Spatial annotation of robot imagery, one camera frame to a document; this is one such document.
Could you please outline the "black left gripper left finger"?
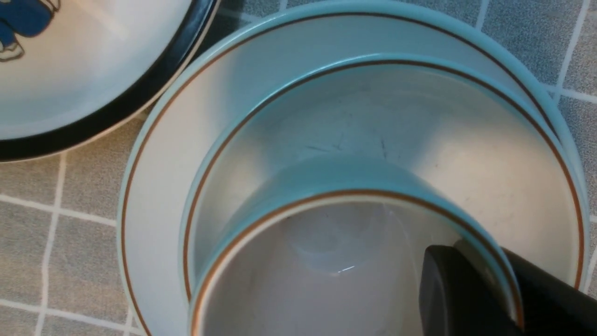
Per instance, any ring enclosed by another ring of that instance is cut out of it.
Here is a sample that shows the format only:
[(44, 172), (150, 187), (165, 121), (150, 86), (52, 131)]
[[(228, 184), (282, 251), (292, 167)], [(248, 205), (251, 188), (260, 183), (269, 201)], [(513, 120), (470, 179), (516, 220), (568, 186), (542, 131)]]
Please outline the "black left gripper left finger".
[(418, 304), (425, 336), (523, 334), (454, 247), (426, 248)]

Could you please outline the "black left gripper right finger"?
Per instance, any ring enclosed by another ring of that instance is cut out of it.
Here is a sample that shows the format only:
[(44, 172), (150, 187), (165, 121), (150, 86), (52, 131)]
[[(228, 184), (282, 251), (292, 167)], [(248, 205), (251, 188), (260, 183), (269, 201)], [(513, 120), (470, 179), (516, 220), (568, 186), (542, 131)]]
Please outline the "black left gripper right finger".
[(595, 336), (597, 302), (505, 249), (520, 287), (525, 336)]

